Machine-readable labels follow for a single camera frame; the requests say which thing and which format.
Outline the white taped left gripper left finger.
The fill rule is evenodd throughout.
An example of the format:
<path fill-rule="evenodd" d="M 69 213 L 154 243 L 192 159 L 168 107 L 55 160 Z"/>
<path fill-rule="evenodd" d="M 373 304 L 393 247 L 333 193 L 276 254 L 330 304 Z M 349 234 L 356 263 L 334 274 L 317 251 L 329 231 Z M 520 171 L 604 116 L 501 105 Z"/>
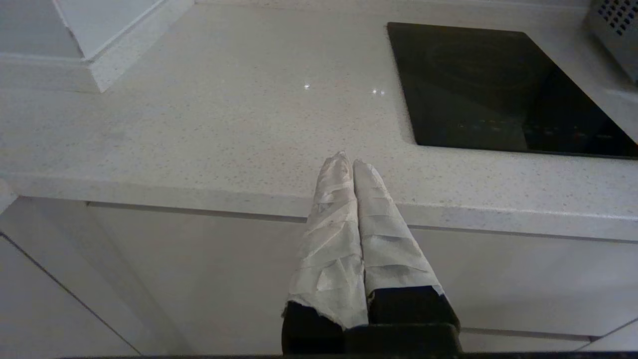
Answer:
<path fill-rule="evenodd" d="M 346 332 L 369 323 L 357 198 L 345 152 L 328 157 L 319 171 L 282 317 L 285 355 L 344 353 Z"/>

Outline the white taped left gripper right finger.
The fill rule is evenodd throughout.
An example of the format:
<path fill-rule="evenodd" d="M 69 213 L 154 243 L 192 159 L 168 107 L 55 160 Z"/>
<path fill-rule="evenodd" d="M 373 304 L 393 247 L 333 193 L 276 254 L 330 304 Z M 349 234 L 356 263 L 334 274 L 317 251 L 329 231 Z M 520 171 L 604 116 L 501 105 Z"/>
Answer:
<path fill-rule="evenodd" d="M 460 327 L 379 172 L 360 160 L 354 161 L 353 171 L 370 322 Z"/>

